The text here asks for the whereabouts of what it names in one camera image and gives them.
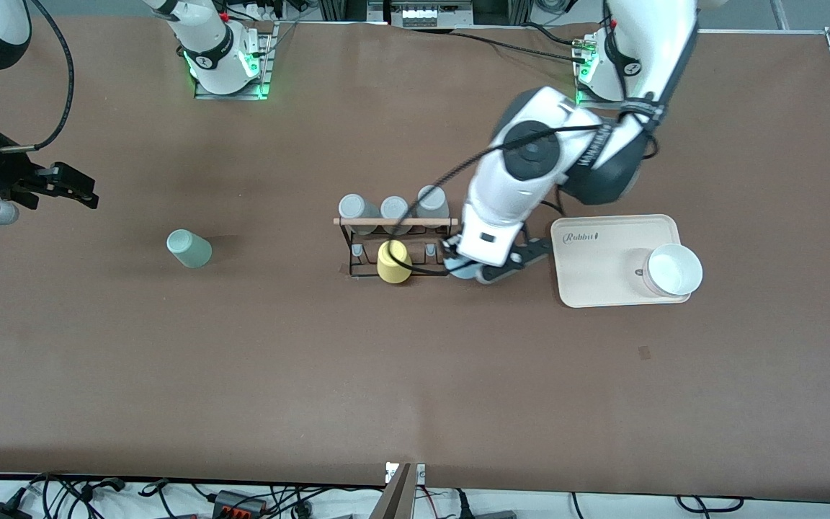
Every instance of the rectangular tray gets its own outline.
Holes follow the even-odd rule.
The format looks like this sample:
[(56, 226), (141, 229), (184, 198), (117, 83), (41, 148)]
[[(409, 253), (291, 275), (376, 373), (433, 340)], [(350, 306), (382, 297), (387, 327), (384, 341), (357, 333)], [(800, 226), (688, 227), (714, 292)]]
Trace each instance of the rectangular tray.
[(664, 214), (562, 218), (550, 227), (559, 296), (573, 309), (590, 306), (668, 305), (688, 296), (659, 296), (642, 269), (652, 250), (681, 243), (678, 225)]

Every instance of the black circular joint cap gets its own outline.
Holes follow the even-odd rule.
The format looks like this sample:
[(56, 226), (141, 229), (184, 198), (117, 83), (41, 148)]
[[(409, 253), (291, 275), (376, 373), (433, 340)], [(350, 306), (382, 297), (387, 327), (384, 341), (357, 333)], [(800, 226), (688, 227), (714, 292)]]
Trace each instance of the black circular joint cap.
[[(551, 128), (540, 121), (524, 121), (517, 123), (508, 130), (504, 141), (514, 141), (518, 138), (526, 138), (536, 133), (545, 132)], [(556, 167), (559, 161), (559, 139), (555, 134), (547, 135), (515, 148), (505, 150), (504, 168), (511, 177), (517, 180), (531, 180), (544, 177)]]

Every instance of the red wire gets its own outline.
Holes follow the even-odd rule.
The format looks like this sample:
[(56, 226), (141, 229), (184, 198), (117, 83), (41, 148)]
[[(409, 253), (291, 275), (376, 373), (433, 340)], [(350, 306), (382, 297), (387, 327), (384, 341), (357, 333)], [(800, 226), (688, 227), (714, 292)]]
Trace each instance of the red wire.
[(424, 485), (421, 486), (421, 491), (424, 492), (424, 496), (428, 498), (428, 505), (431, 505), (431, 510), (434, 512), (434, 519), (441, 519), (441, 516), (437, 514), (437, 509), (434, 508), (434, 500), (431, 499), (431, 492), (428, 492), (427, 487)]

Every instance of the brown table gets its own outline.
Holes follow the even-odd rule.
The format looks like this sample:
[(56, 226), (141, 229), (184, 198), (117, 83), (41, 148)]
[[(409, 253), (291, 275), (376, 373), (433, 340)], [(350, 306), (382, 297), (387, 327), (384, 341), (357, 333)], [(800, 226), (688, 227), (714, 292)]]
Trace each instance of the brown table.
[[(632, 194), (569, 207), (669, 214), (705, 283), (582, 310), (551, 262), (493, 286), (349, 279), (331, 222), (349, 192), (410, 200), (518, 92), (569, 89), (564, 63), (303, 25), (271, 99), (197, 102), (161, 21), (61, 26), (76, 104), (37, 155), (95, 177), (102, 204), (44, 200), (0, 228), (0, 470), (379, 484), (412, 460), (441, 487), (830, 500), (823, 37), (701, 37)], [(62, 60), (37, 30), (0, 72), (0, 130), (50, 131)], [(178, 227), (210, 237), (210, 266), (164, 249)]]

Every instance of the yellow cup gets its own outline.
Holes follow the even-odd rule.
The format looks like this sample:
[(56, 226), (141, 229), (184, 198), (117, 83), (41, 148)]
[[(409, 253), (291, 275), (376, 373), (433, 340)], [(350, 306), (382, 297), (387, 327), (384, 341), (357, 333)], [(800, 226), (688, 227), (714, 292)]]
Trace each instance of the yellow cup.
[(406, 249), (405, 244), (399, 240), (389, 240), (383, 242), (378, 255), (376, 255), (376, 272), (380, 275), (380, 279), (387, 283), (402, 283), (411, 276), (412, 271), (396, 263), (393, 257), (406, 265), (412, 264), (409, 250)]

